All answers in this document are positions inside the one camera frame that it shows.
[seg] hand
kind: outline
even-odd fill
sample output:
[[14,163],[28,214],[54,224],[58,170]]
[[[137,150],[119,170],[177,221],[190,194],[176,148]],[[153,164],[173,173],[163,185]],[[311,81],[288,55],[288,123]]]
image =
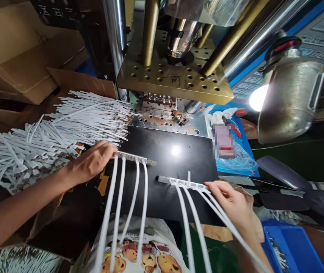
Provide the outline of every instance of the hand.
[[249,232],[253,226],[252,210],[242,193],[233,189],[226,181],[205,182],[231,222],[242,232]]
[[115,152],[117,152],[117,148],[111,142],[102,140],[95,144],[64,167],[67,170],[67,183],[70,184],[70,187],[74,187],[92,179],[104,169]]

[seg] blue crate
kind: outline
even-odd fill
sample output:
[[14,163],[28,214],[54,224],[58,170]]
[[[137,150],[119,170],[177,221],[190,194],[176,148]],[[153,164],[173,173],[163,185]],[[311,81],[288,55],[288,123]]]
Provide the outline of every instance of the blue crate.
[[281,252],[286,254],[289,272],[324,273],[324,265],[302,227],[275,223],[275,221],[262,222],[262,224],[265,234],[263,249],[274,272],[284,273],[269,237],[273,238]]

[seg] cartoon print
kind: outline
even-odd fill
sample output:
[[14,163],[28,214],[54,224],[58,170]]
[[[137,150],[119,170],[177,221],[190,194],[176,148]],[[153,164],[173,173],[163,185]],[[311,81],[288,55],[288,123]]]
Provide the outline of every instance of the cartoon print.
[[157,268],[156,258],[153,254],[142,256],[142,267],[146,273],[152,273]]
[[[106,258],[101,267],[101,273],[110,273],[110,261],[111,255]],[[114,273],[123,273],[125,270],[127,263],[125,260],[119,255],[115,255],[115,265],[114,265]]]
[[159,245],[157,246],[157,248],[159,249],[159,251],[170,252],[167,246]]
[[153,254],[156,255],[157,248],[153,241],[149,241],[148,244],[143,244],[142,253],[143,254]]
[[133,242],[132,240],[124,240],[123,246],[121,247],[121,252],[124,256],[124,258],[128,259],[132,263],[136,262],[136,255],[138,253],[138,243]]
[[157,258],[161,273],[181,273],[182,269],[177,261],[168,254],[161,254]]

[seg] cardboard box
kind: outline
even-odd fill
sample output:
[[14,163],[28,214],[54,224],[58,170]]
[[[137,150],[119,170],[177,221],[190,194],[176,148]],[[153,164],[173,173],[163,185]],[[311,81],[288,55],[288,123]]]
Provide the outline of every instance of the cardboard box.
[[57,87],[46,67],[74,70],[84,48],[78,31],[43,25],[30,2],[0,8],[0,98],[41,103]]

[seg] metal pipe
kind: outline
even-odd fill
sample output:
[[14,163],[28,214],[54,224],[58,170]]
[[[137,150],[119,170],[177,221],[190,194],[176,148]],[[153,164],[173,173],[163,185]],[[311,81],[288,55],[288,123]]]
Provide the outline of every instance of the metal pipe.
[[[110,43],[111,57],[113,60],[115,79],[119,74],[124,61],[124,50],[126,47],[125,38],[125,12],[124,0],[102,0],[106,28]],[[129,92],[126,89],[118,88],[119,99],[129,100]]]
[[259,15],[259,13],[263,10],[268,2],[269,0],[249,2],[249,4],[246,6],[243,13],[239,17],[236,25],[233,26],[233,28],[229,31],[228,37],[224,38],[221,41],[219,46],[215,49],[215,51],[212,53],[210,58],[201,69],[202,75],[210,76],[214,72],[214,70],[218,67],[221,61],[241,38],[244,32],[253,23],[255,18]]
[[202,36],[196,41],[195,47],[201,49],[206,43],[207,38],[210,36],[211,31],[214,29],[214,25],[205,24],[202,29]]
[[197,110],[203,105],[203,102],[196,100],[190,100],[189,103],[185,106],[185,112],[189,114],[194,114]]
[[143,29],[143,44],[142,44],[142,64],[150,66],[153,55],[153,45],[155,31],[157,30],[157,21],[159,14],[159,1],[146,0],[144,11],[144,29]]
[[266,24],[247,42],[241,52],[236,55],[228,65],[224,67],[226,77],[232,76],[238,71],[254,54],[265,45],[272,36],[277,33],[289,20],[291,20],[310,0],[289,0]]

